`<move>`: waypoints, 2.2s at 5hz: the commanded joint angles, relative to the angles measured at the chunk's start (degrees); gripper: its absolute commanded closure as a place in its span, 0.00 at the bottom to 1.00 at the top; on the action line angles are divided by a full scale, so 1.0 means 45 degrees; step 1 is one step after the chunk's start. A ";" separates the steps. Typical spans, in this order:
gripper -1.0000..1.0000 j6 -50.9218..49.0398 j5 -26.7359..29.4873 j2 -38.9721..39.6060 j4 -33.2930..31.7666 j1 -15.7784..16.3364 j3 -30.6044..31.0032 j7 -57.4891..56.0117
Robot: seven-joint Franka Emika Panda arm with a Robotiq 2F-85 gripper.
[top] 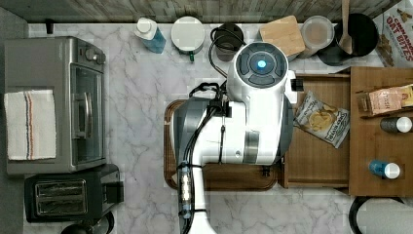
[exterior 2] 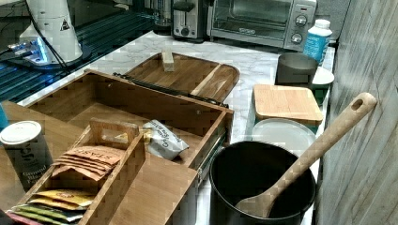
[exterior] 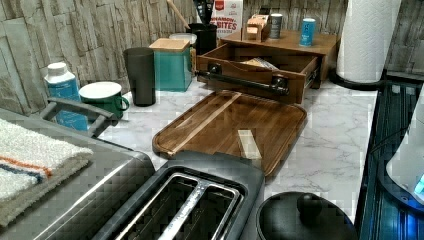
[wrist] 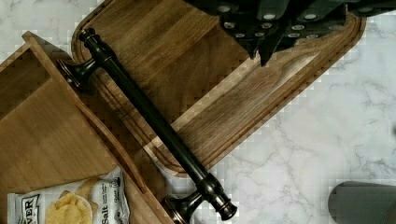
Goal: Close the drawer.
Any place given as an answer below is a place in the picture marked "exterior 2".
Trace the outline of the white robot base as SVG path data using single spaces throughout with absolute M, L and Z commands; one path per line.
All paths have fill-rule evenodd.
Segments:
M 67 0 L 24 0 L 30 25 L 8 51 L 39 68 L 72 66 L 91 51 L 80 43 L 72 25 Z

